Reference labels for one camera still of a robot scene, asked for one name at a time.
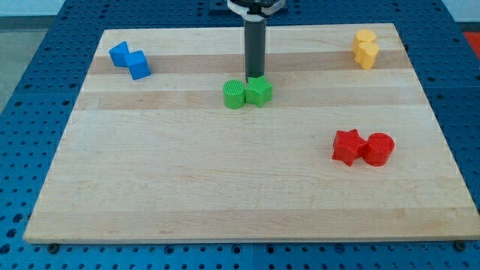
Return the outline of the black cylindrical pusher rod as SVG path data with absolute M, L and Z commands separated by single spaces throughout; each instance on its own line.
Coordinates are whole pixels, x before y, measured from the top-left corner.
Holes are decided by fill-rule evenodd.
M 245 78 L 261 77 L 265 73 L 266 19 L 244 21 Z

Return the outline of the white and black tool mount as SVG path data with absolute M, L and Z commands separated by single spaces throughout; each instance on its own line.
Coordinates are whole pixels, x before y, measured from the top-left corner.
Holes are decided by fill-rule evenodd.
M 228 0 L 227 7 L 244 20 L 263 20 L 281 10 L 287 0 Z

